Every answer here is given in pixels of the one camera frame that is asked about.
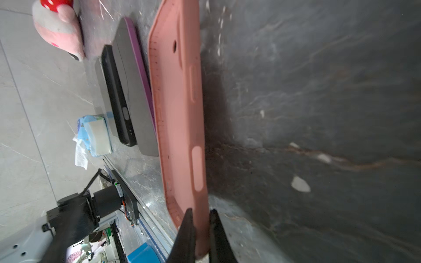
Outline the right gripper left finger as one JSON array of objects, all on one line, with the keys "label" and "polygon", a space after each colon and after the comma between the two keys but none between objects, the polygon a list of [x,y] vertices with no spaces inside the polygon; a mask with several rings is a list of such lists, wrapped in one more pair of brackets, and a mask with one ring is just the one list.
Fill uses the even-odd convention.
[{"label": "right gripper left finger", "polygon": [[187,209],[166,263],[194,263],[196,247],[196,229],[193,210]]}]

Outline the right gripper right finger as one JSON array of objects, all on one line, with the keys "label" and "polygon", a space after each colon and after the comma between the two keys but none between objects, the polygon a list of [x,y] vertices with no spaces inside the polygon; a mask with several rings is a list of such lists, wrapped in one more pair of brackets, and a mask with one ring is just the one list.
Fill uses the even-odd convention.
[{"label": "right gripper right finger", "polygon": [[216,209],[209,214],[209,262],[238,263]]}]

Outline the black phone case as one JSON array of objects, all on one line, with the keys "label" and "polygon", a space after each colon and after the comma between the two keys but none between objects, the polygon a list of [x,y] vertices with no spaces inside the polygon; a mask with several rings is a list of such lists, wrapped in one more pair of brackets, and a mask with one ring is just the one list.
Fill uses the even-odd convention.
[{"label": "black phone case", "polygon": [[118,74],[112,46],[105,45],[101,54],[101,64],[104,73],[105,84],[109,94],[117,136],[123,145],[128,147],[137,144],[136,136],[127,103]]}]

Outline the pink phone case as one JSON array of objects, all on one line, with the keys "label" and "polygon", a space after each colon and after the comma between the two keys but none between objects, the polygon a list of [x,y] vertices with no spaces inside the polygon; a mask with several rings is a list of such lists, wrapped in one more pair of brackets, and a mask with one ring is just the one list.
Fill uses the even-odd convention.
[{"label": "pink phone case", "polygon": [[162,1],[148,39],[148,61],[164,196],[176,228],[191,209],[194,259],[209,251],[205,129],[197,1]]}]

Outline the long black phone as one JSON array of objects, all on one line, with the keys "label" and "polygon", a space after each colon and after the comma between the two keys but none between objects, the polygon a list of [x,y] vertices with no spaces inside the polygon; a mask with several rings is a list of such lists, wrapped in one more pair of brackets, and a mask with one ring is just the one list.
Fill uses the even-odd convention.
[{"label": "long black phone", "polygon": [[145,156],[159,156],[151,88],[133,21],[123,17],[112,43],[112,51],[137,146]]}]

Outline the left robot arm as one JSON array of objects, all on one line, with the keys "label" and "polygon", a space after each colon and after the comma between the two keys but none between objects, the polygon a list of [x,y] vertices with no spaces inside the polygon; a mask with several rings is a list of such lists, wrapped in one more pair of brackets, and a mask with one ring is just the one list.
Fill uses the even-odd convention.
[{"label": "left robot arm", "polygon": [[116,229],[116,212],[123,206],[122,180],[91,194],[89,187],[58,201],[33,224],[1,241],[3,263],[63,263],[68,247],[107,228]]}]

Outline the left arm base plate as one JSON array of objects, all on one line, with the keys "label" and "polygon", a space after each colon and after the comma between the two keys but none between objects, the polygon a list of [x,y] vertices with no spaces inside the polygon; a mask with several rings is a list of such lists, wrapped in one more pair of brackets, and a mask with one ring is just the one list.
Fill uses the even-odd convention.
[{"label": "left arm base plate", "polygon": [[123,194],[123,201],[124,201],[124,210],[126,218],[130,221],[132,225],[138,225],[139,220],[139,209],[138,209],[138,202],[135,195],[131,192],[128,185],[125,183],[123,178],[119,175],[119,173],[112,169],[111,170],[112,178],[119,184],[122,194]]}]

